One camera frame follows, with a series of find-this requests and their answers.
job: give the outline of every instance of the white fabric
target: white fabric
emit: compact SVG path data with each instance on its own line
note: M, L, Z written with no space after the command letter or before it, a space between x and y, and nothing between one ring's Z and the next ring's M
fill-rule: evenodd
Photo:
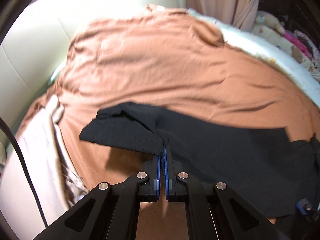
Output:
M63 112L58 97L53 95L18 140L49 225L88 192L69 158L57 125ZM31 240L44 229L15 151L4 169L0 209L20 240Z
M219 20L199 14L189 9L189 14L220 28L225 41L254 57L272 63L274 67L287 75L318 107L320 107L320 84L311 76L310 72L296 62L292 57L271 45L263 38L249 32L241 31Z
M289 56L292 56L292 47L295 47L298 51L300 51L297 46L292 44L290 41L282 37L279 33L269 28L268 26L262 24L255 24L253 26L252 33L256 36L262 37L272 45L279 47L279 49L284 51ZM312 67L311 60L308 59L307 56L302 52L300 53L300 55L301 62L299 62L299 64L309 71Z

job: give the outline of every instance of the black cable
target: black cable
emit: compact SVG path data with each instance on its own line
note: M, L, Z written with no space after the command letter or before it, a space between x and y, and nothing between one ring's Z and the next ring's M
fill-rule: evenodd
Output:
M43 213L43 210L42 210L42 207L41 207L41 204L40 204L40 201L39 201L39 198L38 198L38 195L37 195L37 192L36 192L36 189L35 187L33 186L32 184L32 181L31 181L31 178L30 178L30 175L29 175L29 172L28 172L28 169L27 169L27 165L26 165L26 162L23 158L23 154L21 152L21 149L19 147L19 144L16 140L16 138L14 137L14 135L12 134L10 128L7 126L7 124L2 120L2 118L0 117L0 129L4 132L4 134L8 137L9 141L11 142L13 148L15 149L17 155L18 155L18 158L20 160L20 163L21 163L21 166L22 166L22 169L23 169L23 172L24 172L24 175L26 176L27 178L27 181L28 181L28 184L31 188L31 191L33 193L33 196L36 200L36 203L37 203L37 206L38 206L38 209L39 209L39 212L40 212L40 215L41 215L41 218L42 218L42 221L44 223L44 226L47 228L48 227L48 223L47 223L47 220L45 219L44 217L44 213Z

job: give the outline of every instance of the pink clothing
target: pink clothing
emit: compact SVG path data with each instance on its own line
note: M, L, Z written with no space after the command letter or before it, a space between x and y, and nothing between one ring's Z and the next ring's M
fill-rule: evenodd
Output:
M283 36L292 44L296 45L298 49L300 49L304 53L304 55L308 57L308 59L312 59L312 56L310 55L307 47L301 41L293 37L289 32L285 32Z

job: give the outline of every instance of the silver screw head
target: silver screw head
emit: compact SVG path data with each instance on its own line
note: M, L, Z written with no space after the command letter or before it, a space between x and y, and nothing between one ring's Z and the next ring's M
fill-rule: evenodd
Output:
M137 173L137 177L139 179L144 179L147 176L147 174L144 171L140 171Z
M227 185L225 183L223 183L223 182L218 182L216 187L218 189L224 190L224 189L226 189Z
M101 189L101 190L105 190L108 187L109 187L109 184L106 183L106 182L102 182L102 183L99 184L99 189Z
M188 173L186 173L186 172L180 172L180 173L178 174L178 177L179 177L180 179L186 179L188 176L189 176L189 175L188 175Z

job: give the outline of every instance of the white wall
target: white wall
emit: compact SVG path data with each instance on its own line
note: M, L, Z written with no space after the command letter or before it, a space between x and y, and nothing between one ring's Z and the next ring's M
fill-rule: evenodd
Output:
M129 17L149 3L185 7L185 0L35 0L0 46L0 116L12 127L66 58L76 29L98 16ZM0 142L5 136L0 131Z

